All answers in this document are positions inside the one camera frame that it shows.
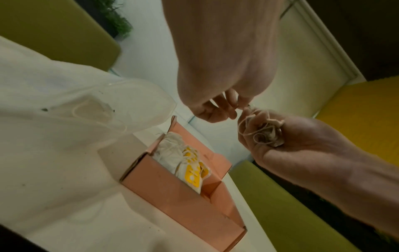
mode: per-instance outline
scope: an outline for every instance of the white table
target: white table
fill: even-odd
[[[161,131],[153,128],[137,136],[148,144]],[[0,144],[0,151],[6,148]],[[0,222],[51,252],[216,251],[118,184],[98,148],[0,156]],[[223,181],[248,228],[233,251],[275,252],[230,176]]]

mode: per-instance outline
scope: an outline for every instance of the plastic bag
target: plastic bag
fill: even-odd
[[[53,61],[0,37],[0,132],[15,151],[133,133],[163,123],[175,105],[148,81]]]

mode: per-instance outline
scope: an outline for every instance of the cardboard box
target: cardboard box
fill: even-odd
[[[126,169],[120,179],[125,187],[218,251],[230,251],[247,232],[234,201],[222,182],[232,164],[224,156],[203,145],[177,123],[176,119],[175,116],[172,117],[168,131],[180,134],[187,145],[196,148],[200,159],[212,171],[212,175],[203,182],[201,195],[151,157],[164,134],[136,160],[129,155],[129,141],[126,140],[99,150],[100,157],[109,168],[122,165]]]

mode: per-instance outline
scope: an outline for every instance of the green seat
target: green seat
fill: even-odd
[[[249,161],[229,174],[277,252],[360,252]]]
[[[0,36],[53,60],[105,71],[121,51],[74,0],[2,0]]]

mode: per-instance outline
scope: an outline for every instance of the green cushion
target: green cushion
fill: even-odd
[[[360,252],[249,161],[229,174],[277,252]]]
[[[105,71],[121,51],[74,0],[2,0],[0,36],[53,60]]]

